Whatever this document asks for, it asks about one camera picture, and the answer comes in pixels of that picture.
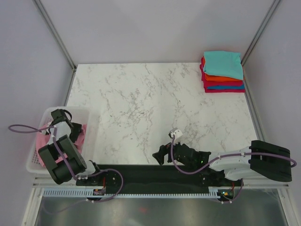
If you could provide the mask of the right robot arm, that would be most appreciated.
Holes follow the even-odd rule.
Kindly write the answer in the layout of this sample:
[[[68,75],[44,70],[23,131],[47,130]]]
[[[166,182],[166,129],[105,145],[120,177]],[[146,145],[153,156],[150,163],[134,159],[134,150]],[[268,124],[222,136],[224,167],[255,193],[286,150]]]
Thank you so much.
[[[296,163],[286,148],[254,140],[238,151],[218,154],[197,151],[186,144],[161,145],[153,158],[164,164],[180,163],[175,168],[182,174],[196,175],[206,186],[238,186],[246,178],[267,178],[277,182],[292,181]]]

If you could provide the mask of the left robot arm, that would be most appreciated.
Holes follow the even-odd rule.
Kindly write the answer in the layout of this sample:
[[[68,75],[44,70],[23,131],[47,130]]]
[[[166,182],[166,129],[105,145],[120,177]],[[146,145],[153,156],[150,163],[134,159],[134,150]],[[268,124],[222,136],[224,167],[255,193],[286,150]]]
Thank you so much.
[[[88,124],[73,121],[72,113],[57,108],[50,113],[52,121],[37,134],[36,150],[44,166],[57,184],[71,179],[87,179],[93,185],[103,181],[96,163],[85,157]]]

